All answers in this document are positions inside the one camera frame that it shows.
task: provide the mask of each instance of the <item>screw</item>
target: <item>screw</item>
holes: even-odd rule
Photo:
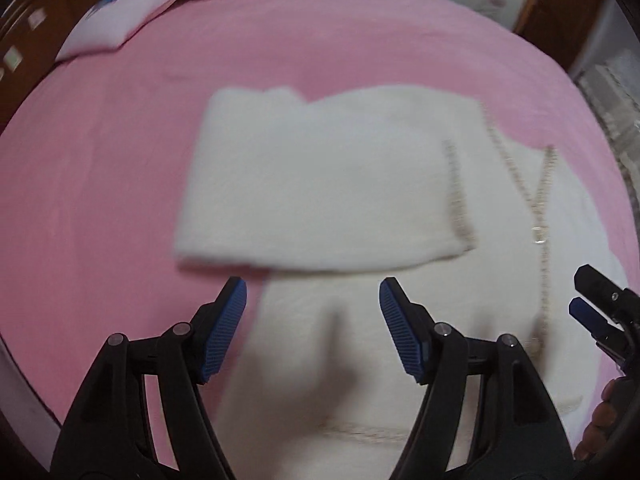
[[[436,323],[435,326],[433,327],[433,329],[436,331],[436,334],[440,334],[443,336],[447,336],[451,333],[451,331],[453,330],[451,328],[451,325],[447,324],[447,323]]]
[[[513,348],[514,346],[516,346],[518,344],[518,340],[516,339],[516,336],[511,335],[511,334],[502,334],[500,336],[500,341],[507,345],[510,346],[511,348]]]
[[[124,341],[124,336],[120,333],[111,334],[107,339],[109,346],[118,346]]]
[[[191,331],[191,325],[189,323],[178,323],[174,325],[175,335],[186,335]]]

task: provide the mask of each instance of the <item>white fabric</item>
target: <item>white fabric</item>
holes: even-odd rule
[[[463,253],[469,228],[447,144],[460,127],[448,107],[460,99],[425,88],[312,104],[288,89],[217,92],[194,152],[177,257],[363,271]]]
[[[465,335],[529,338],[540,308],[540,247],[532,243],[530,210],[481,130],[473,124],[456,130],[475,250],[397,272],[280,274],[268,285],[216,421],[239,478],[388,478],[424,395],[402,370],[380,313],[378,285],[388,275],[434,319]],[[543,153],[504,142],[535,189]],[[543,379],[575,443],[602,354],[568,315],[573,274],[589,263],[619,286],[626,279],[588,192],[561,157],[547,219],[552,330]],[[450,466],[466,459],[475,409],[469,387]],[[327,419],[344,432],[322,434]]]
[[[56,61],[116,50],[176,0],[101,0],[76,23]]]

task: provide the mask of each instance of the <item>mattress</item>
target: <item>mattress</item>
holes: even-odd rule
[[[57,67],[0,136],[0,333],[57,418],[110,333],[155,336],[240,274],[248,307],[225,368],[203,390],[215,414],[268,272],[194,271],[172,258],[212,92],[286,85],[313,100],[396,83],[480,99],[511,138],[556,145],[638,290],[638,244],[614,157],[568,76],[532,45],[447,0],[187,2],[119,51]],[[600,382],[612,373],[603,360]],[[597,393],[587,392],[593,402]]]

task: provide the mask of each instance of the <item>bed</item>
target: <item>bed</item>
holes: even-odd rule
[[[31,396],[49,428],[14,430],[44,466],[56,421],[109,334],[157,335],[239,273],[250,296],[225,369],[204,390],[214,416],[269,279],[260,269],[183,270],[171,255],[202,111],[225,86],[292,86],[314,100],[402,83],[479,98],[509,137],[556,145],[640,288],[633,217],[606,138],[561,68],[497,24],[447,0],[197,0],[115,53],[53,66],[95,1],[14,0],[0,23],[2,49],[25,53],[0,80],[0,334],[6,372],[24,378],[12,402]],[[31,30],[41,7],[55,19]],[[599,366],[602,386],[615,370]],[[166,445],[157,442],[160,453]]]

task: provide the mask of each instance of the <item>wooden headboard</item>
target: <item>wooden headboard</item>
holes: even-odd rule
[[[0,132],[99,0],[13,0],[0,17]]]

